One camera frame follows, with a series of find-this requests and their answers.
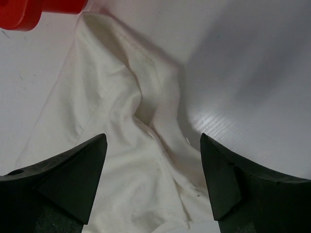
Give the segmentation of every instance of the glossy white surface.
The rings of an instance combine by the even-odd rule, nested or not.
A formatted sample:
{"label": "glossy white surface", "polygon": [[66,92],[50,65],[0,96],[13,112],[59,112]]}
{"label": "glossy white surface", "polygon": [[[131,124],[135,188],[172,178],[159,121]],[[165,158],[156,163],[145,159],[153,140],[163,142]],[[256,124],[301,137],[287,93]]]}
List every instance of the glossy white surface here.
{"label": "glossy white surface", "polygon": [[[310,2],[98,0],[90,8],[108,9],[185,66],[180,122],[195,147],[204,132],[257,163],[311,179]],[[0,174],[14,169],[76,20],[44,14],[31,32],[0,32]]]}

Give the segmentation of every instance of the dark spot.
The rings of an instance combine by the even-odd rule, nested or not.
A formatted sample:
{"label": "dark spot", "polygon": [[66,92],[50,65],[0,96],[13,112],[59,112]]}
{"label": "dark spot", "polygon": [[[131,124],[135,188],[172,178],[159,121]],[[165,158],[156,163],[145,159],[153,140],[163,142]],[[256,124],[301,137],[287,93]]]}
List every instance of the dark spot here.
{"label": "dark spot", "polygon": [[10,39],[10,37],[4,31],[2,31],[2,33]]}
{"label": "dark spot", "polygon": [[18,170],[15,170],[15,171],[11,171],[9,174],[7,174],[7,176],[14,176],[14,175],[18,175],[18,174],[21,174],[23,173],[24,171],[22,169],[18,169]]}

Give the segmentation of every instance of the white table surface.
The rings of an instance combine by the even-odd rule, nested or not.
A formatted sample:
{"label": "white table surface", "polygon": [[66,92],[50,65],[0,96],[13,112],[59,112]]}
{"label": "white table surface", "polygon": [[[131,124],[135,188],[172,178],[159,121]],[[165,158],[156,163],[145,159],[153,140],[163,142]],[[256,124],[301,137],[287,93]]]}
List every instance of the white table surface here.
{"label": "white table surface", "polygon": [[[259,164],[311,179],[311,3],[97,0],[89,8],[108,9],[184,66],[179,120],[195,147],[207,133]],[[0,175],[14,169],[77,18],[44,13],[31,32],[0,30]],[[191,230],[218,231],[215,222]]]}

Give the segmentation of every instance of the seam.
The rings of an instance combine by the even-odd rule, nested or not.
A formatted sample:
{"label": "seam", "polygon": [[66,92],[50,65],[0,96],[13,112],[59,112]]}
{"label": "seam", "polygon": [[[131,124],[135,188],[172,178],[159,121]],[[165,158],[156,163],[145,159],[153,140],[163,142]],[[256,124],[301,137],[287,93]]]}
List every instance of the seam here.
{"label": "seam", "polygon": [[81,132],[79,138],[77,139],[77,141],[76,141],[76,143],[75,143],[75,147],[77,146],[78,142],[80,141],[82,135],[84,134],[84,132],[85,132],[85,130],[86,130],[88,124],[90,123],[91,119],[93,118],[94,114],[97,112],[98,108],[101,106],[102,102],[105,100],[105,97],[109,94],[109,92],[111,91],[112,88],[114,88],[115,85],[119,84],[119,82],[121,82],[121,81],[123,81],[123,80],[125,80],[124,77],[122,77],[122,78],[120,78],[119,80],[115,81],[115,82],[111,85],[111,87],[107,90],[107,92],[104,94],[104,96],[101,98],[101,100],[100,100],[100,102],[98,103],[96,109],[94,110],[94,112],[93,112],[93,113],[91,114],[91,116],[89,117],[89,119],[88,119],[86,125],[83,127],[83,130],[82,130],[82,132]]}

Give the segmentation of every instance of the white fabric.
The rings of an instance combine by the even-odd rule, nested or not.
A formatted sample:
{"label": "white fabric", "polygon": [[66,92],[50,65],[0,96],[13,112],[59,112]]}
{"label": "white fabric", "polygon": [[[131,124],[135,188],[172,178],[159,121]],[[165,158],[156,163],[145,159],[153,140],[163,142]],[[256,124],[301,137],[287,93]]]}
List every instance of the white fabric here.
{"label": "white fabric", "polygon": [[108,151],[85,233],[164,233],[212,220],[198,151],[177,124],[173,65],[108,16],[82,14],[17,168],[99,133]]}

